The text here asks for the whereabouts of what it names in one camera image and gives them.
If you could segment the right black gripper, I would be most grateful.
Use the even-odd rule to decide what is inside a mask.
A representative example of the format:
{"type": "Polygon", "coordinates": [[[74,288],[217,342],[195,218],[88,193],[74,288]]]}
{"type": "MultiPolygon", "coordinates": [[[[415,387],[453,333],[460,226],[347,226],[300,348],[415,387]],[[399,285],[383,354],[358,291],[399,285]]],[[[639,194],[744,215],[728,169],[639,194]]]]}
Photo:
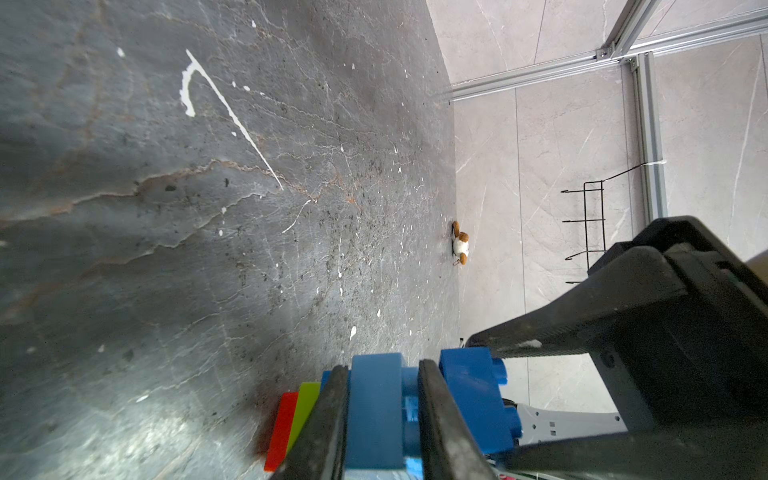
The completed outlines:
{"type": "Polygon", "coordinates": [[[551,303],[474,333],[494,357],[588,354],[627,431],[526,446],[511,470],[767,475],[767,288],[700,221],[658,219],[551,303]]]}

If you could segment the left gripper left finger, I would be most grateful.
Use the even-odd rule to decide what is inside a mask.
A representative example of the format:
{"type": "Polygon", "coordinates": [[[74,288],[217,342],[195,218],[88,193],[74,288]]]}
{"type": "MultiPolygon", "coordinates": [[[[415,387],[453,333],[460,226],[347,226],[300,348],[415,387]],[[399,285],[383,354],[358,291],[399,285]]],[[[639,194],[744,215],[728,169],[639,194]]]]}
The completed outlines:
{"type": "Polygon", "coordinates": [[[341,479],[344,477],[349,369],[337,365],[292,449],[273,479],[341,479]]]}

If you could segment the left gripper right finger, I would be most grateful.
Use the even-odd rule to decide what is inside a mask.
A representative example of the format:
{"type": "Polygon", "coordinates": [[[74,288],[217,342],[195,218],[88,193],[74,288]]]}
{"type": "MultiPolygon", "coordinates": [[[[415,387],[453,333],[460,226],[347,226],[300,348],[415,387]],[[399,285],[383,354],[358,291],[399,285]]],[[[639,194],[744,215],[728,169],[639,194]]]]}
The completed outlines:
{"type": "Polygon", "coordinates": [[[419,361],[418,389],[424,478],[495,479],[433,360],[419,361]]]}

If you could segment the red lego brick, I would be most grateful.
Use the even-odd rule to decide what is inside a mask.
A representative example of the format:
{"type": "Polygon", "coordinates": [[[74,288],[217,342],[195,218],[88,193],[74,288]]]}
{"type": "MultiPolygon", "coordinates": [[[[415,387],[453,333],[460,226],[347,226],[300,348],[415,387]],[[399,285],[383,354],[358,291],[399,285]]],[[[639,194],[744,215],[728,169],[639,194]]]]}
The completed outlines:
{"type": "Polygon", "coordinates": [[[265,472],[275,472],[285,459],[298,397],[298,392],[286,392],[281,396],[264,462],[265,472]]]}

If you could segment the green lego brick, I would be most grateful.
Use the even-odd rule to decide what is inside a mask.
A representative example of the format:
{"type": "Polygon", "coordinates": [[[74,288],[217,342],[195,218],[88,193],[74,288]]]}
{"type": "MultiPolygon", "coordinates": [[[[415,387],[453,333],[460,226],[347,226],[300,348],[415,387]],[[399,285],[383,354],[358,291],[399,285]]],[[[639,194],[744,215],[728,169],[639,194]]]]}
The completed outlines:
{"type": "Polygon", "coordinates": [[[304,382],[300,385],[286,447],[289,452],[306,424],[321,391],[320,382],[304,382]]]}

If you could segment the light blue lego brick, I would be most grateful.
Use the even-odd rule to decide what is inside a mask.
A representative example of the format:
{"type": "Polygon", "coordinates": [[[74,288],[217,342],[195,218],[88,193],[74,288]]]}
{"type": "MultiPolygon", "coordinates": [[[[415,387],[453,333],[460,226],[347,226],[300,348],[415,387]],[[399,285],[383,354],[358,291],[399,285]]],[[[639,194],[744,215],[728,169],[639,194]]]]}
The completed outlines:
{"type": "Polygon", "coordinates": [[[400,353],[358,355],[349,374],[344,477],[421,479],[418,371],[400,353]]]}

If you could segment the blue small lego brick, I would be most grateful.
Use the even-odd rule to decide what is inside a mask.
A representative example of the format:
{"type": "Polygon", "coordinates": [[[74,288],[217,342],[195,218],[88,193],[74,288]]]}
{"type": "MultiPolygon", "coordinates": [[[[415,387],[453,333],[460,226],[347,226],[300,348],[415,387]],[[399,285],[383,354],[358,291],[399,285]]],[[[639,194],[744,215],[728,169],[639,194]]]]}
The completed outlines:
{"type": "Polygon", "coordinates": [[[513,450],[522,437],[514,406],[507,406],[500,385],[506,367],[485,347],[444,349],[439,368],[473,439],[485,455],[513,450]]]}

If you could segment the blue lego brick front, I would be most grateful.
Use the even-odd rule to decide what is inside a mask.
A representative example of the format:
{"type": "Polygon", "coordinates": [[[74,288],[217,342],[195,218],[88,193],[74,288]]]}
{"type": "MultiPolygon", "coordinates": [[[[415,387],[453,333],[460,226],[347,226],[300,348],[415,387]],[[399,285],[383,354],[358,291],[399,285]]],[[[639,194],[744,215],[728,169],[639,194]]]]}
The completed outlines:
{"type": "Polygon", "coordinates": [[[330,379],[330,376],[331,376],[331,371],[330,370],[326,370],[326,371],[323,372],[322,377],[321,377],[321,387],[320,387],[320,390],[323,390],[326,387],[326,385],[327,385],[327,383],[328,383],[328,381],[330,379]]]}

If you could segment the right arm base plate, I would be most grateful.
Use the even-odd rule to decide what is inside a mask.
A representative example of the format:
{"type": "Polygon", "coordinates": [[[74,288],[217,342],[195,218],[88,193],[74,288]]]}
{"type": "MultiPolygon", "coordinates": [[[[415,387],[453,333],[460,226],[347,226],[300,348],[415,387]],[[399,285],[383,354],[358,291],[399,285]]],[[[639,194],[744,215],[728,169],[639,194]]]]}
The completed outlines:
{"type": "Polygon", "coordinates": [[[561,412],[518,404],[517,413],[522,425],[522,437],[519,439],[520,445],[594,437],[627,431],[627,427],[618,412],[561,412]]]}

